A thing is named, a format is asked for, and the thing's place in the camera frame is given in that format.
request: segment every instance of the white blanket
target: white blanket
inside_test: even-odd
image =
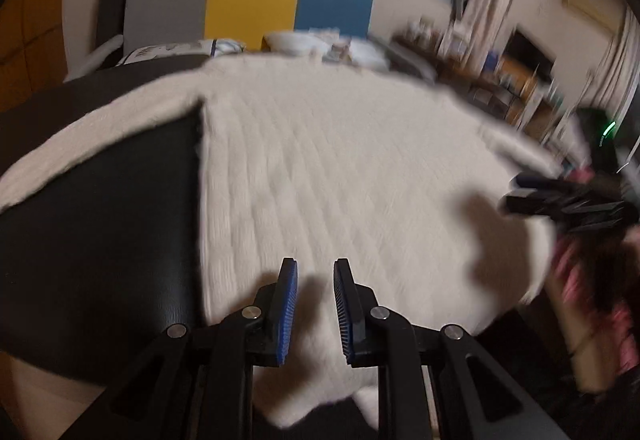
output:
[[[551,229],[496,212],[517,170],[491,147],[546,171],[552,161],[447,90],[307,59],[214,59],[146,84],[14,164],[0,178],[0,210],[199,101],[207,320],[250,302],[283,257],[298,260],[286,365],[255,373],[254,402],[273,423],[291,425],[375,384],[375,370],[352,370],[342,355],[336,258],[349,258],[356,282],[381,305],[434,329],[455,322],[478,332],[538,293]]]

